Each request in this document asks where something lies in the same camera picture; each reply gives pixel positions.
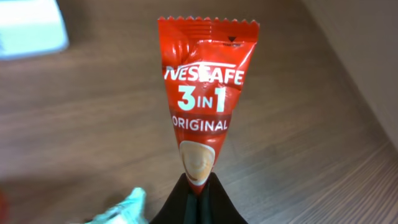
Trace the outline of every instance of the light blue object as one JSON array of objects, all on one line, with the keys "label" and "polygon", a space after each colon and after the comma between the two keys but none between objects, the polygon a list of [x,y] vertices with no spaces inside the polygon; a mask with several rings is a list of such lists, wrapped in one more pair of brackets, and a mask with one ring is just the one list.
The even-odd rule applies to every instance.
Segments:
[{"label": "light blue object", "polygon": [[68,45],[56,0],[0,0],[0,60],[49,54]]},{"label": "light blue object", "polygon": [[145,196],[144,189],[137,187],[124,201],[86,224],[147,224],[144,218]]}]

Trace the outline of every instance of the red plastic wrapper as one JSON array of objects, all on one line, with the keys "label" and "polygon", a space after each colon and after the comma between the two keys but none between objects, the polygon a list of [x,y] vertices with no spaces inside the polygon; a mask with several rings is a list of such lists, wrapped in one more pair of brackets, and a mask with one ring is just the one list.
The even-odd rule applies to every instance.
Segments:
[{"label": "red plastic wrapper", "polygon": [[259,24],[161,17],[162,72],[180,156],[199,195],[242,91]]}]

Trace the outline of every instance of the blurry white box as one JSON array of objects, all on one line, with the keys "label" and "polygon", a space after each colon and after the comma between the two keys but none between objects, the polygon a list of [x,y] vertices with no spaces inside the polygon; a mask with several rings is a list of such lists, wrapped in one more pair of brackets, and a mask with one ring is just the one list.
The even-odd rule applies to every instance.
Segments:
[{"label": "blurry white box", "polygon": [[58,52],[68,36],[56,0],[0,0],[0,60]]}]

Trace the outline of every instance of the crumpled teal packet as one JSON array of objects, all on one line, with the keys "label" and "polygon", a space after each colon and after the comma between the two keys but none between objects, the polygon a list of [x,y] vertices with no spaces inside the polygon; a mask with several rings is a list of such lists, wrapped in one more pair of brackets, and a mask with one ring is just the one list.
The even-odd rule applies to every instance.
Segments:
[{"label": "crumpled teal packet", "polygon": [[86,224],[147,224],[144,218],[145,190],[136,187],[121,203]]}]

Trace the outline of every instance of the brown wood grain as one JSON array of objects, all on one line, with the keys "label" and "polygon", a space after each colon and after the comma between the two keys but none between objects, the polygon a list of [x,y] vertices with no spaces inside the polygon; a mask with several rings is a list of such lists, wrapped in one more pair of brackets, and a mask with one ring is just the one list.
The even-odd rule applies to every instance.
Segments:
[{"label": "brown wood grain", "polygon": [[183,172],[156,19],[261,23],[215,172],[249,223],[398,223],[398,155],[299,1],[59,0],[71,46],[0,62],[9,223],[77,223]]}]

